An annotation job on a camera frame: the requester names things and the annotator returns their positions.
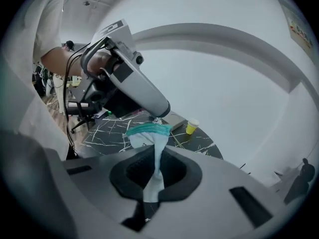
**black slot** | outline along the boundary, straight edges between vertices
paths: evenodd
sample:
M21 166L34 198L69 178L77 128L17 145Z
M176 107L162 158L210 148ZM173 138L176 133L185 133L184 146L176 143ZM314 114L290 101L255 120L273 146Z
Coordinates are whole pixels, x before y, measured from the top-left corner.
M75 167L75 168L70 168L70 169L66 169L67 173L69 175L73 175L73 174L77 174L77 173L82 173L82 172L86 172L91 170L92 168L88 165L84 165L84 166L79 166L79 167Z
M229 191L255 228L273 217L244 187Z

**office chair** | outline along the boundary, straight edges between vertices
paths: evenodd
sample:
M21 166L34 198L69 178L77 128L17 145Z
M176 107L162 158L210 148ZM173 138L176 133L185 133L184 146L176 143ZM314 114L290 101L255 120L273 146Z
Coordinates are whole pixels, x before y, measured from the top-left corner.
M92 118L94 114L98 113L101 109L94 104L88 104L87 107L81 106L81 103L70 100L69 103L76 103L76 107L68 107L68 113L70 115L78 115L78 122L70 131L74 133L74 129L86 123L86 127L90 130L90 122L93 122Z

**white wall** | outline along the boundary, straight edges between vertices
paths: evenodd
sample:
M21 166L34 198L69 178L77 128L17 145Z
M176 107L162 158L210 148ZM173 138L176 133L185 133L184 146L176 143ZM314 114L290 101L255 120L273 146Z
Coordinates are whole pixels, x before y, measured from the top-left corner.
M288 94L253 68L190 51L144 51L142 70L172 110L201 121L226 160L247 163L247 171L267 185L273 183L274 169L295 165L314 147L318 111L306 89L318 97L319 70L291 39L278 0L120 0L99 29L121 18L133 34L169 24L208 23L241 30L277 48L297 66L306 88L298 85ZM187 80L196 87L185 88Z
M278 0L119 0L99 29L121 18L127 21L133 34L187 22L218 24L247 32L283 52L319 93L319 70L291 39Z
M284 173L288 167L297 167L302 158L311 153L318 140L318 132L318 110L300 83L291 92L284 114L274 130L242 169L271 186L275 182L274 171Z
M144 51L142 72L184 118L217 144L225 160L241 166L282 113L288 94L252 68L184 50Z

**table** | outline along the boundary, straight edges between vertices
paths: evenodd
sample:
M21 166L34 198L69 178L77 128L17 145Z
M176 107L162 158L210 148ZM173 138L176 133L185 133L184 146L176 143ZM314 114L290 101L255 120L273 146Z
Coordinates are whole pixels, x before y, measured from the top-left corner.
M153 117L146 111L124 119L117 119L114 116L101 119L83 138L77 153L80 157L87 158L132 149L129 139L123 138L122 135L131 127L153 120ZM172 132L185 149L223 159L216 144L203 130L197 128L192 135L188 135L185 132L186 127L187 120ZM178 147L172 135L169 136L167 144Z
M70 85L72 86L72 87L78 87L79 85L80 85L80 83L81 83L81 81L77 81L77 82L75 82L75 83L73 83L73 82L67 82L66 83L66 87L68 88Z

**yellow cup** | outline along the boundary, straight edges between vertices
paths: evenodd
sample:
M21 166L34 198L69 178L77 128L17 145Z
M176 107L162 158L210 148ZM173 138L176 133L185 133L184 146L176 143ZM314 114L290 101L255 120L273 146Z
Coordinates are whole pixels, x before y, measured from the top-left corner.
M194 133L194 131L196 130L196 128L198 128L198 126L199 126L199 121L198 120L190 119L188 121L188 125L187 125L187 128L186 128L186 133L187 134Z

